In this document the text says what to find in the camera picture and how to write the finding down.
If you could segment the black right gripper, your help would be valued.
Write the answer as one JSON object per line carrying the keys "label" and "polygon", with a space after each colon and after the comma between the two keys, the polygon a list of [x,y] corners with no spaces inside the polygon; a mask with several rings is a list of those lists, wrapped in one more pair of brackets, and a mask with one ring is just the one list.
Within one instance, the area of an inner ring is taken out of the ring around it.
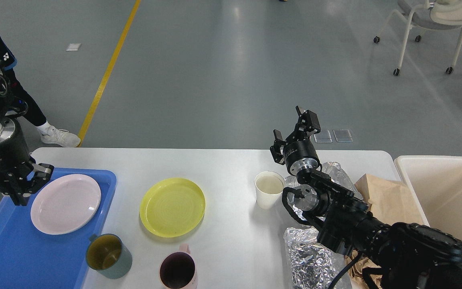
{"label": "black right gripper", "polygon": [[310,137],[321,132],[317,114],[296,106],[298,120],[288,143],[279,130],[273,130],[274,143],[270,152],[275,163],[286,165],[287,172],[296,176],[306,169],[321,169],[321,162]]}

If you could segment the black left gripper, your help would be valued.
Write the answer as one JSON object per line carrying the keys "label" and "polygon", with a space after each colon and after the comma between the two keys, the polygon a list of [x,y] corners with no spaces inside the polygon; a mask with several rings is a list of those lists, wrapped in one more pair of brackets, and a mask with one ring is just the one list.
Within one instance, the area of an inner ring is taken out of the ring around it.
{"label": "black left gripper", "polygon": [[35,163],[17,120],[0,123],[0,193],[7,192],[14,205],[26,206],[29,197],[51,179],[55,167]]}

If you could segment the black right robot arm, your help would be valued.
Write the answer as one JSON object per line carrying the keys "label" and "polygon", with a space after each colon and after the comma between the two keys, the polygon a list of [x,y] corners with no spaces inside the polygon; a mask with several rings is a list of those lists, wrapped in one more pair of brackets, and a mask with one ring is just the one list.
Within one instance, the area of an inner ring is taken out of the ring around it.
{"label": "black right robot arm", "polygon": [[383,289],[462,289],[462,241],[426,225],[389,225],[375,218],[365,201],[323,172],[310,141],[321,132],[318,117],[299,106],[296,110],[293,132],[283,138],[274,130],[270,148],[275,163],[286,166],[299,183],[285,187],[281,201],[296,222],[317,229],[321,245],[344,256],[358,251],[329,287],[365,256],[377,265],[362,270],[370,289],[377,287],[372,275],[381,276]]}

